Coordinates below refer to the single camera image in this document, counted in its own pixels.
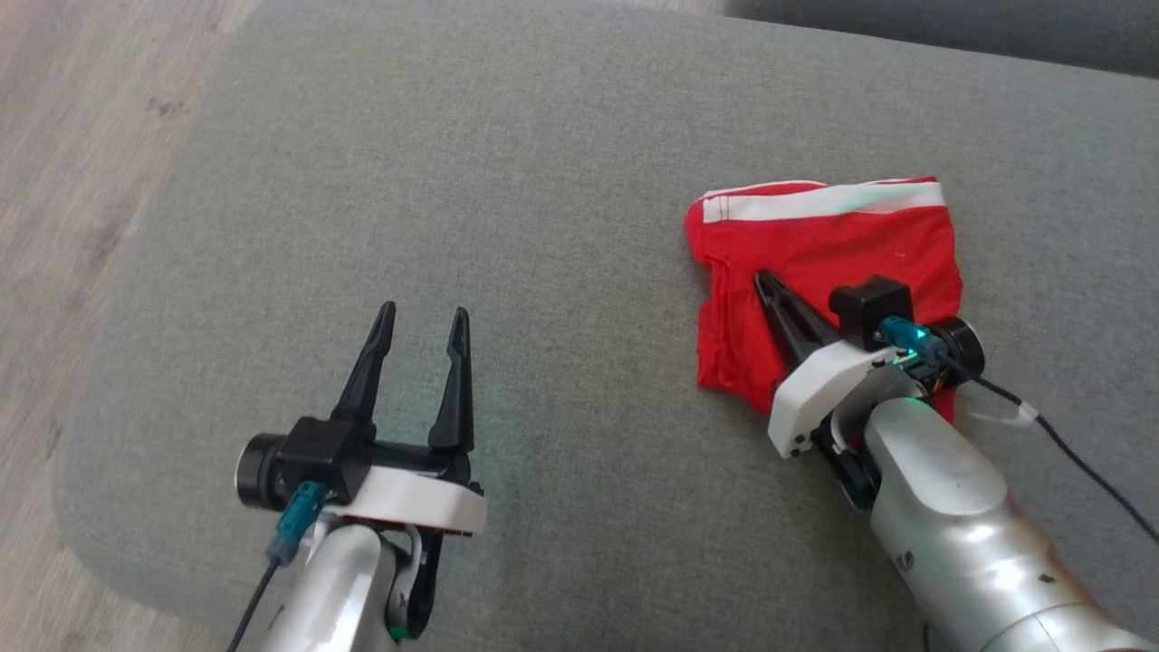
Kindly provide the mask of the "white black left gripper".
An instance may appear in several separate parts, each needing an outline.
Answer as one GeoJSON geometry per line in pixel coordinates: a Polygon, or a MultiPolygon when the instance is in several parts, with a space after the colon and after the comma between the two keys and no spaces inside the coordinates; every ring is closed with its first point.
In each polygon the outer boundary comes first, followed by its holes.
{"type": "MultiPolygon", "coordinates": [[[[331,409],[331,420],[372,424],[382,362],[392,346],[398,306],[384,302],[359,357],[331,409]]],[[[469,313],[455,308],[447,343],[449,374],[427,446],[376,444],[369,475],[350,503],[326,513],[386,528],[410,525],[421,532],[471,537],[484,532],[487,500],[472,479],[474,395],[469,313]]]]}

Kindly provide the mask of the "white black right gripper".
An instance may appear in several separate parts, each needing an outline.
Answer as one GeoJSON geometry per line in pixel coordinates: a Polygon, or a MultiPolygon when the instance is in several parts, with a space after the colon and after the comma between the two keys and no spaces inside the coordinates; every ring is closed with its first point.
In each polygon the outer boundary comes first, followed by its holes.
{"type": "Polygon", "coordinates": [[[857,448],[863,442],[860,428],[870,404],[894,389],[909,395],[904,384],[910,378],[901,364],[912,358],[911,352],[865,351],[840,340],[832,323],[770,269],[756,273],[755,290],[771,339],[786,368],[794,369],[771,403],[771,444],[781,457],[803,454],[812,448],[815,430],[833,417],[833,444],[822,448],[834,453],[857,448]]]}

